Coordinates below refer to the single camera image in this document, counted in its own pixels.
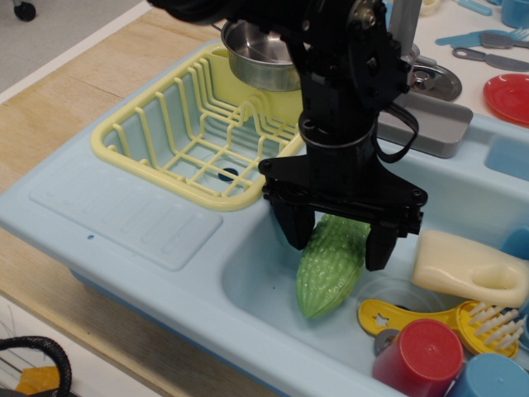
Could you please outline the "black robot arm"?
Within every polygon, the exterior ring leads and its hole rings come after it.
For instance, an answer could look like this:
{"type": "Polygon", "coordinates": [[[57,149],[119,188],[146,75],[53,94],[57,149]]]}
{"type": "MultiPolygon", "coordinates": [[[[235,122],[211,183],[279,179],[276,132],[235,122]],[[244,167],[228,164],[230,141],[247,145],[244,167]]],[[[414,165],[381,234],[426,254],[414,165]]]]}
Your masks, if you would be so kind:
{"type": "Polygon", "coordinates": [[[249,22],[286,44],[301,83],[298,120],[305,155],[262,160],[264,196],[295,248],[307,245],[316,213],[366,222],[365,265],[382,270],[397,240],[418,233],[427,193],[392,174],[403,158],[381,150],[379,114],[418,133],[417,119],[397,104],[411,66],[386,28],[380,1],[158,1],[180,21],[249,22]]]}

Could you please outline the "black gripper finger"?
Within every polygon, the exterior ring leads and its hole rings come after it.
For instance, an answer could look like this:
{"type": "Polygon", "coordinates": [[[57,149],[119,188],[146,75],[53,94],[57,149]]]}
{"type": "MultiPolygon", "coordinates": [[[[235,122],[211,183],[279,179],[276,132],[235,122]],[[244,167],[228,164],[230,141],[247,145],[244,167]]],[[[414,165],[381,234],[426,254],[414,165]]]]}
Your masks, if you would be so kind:
{"type": "Polygon", "coordinates": [[[307,245],[315,225],[315,213],[307,206],[286,203],[273,198],[272,208],[288,243],[302,250],[307,245]]]}
{"type": "Polygon", "coordinates": [[[386,267],[398,238],[399,230],[396,225],[370,225],[365,251],[365,266],[368,271],[379,271],[386,267]]]}

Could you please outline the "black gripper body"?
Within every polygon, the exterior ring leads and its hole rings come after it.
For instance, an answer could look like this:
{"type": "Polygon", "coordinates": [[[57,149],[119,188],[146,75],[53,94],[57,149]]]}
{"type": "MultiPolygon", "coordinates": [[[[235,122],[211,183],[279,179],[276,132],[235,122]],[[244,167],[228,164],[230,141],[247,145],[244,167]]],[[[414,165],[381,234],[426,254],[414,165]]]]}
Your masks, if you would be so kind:
{"type": "MultiPolygon", "coordinates": [[[[417,120],[403,119],[418,135],[417,120]]],[[[398,226],[399,237],[419,233],[422,206],[427,193],[387,170],[411,149],[411,139],[400,151],[382,151],[378,122],[350,124],[338,134],[322,130],[313,120],[301,117],[300,136],[306,144],[303,155],[262,160],[264,196],[270,201],[307,206],[369,224],[398,226]]]]}

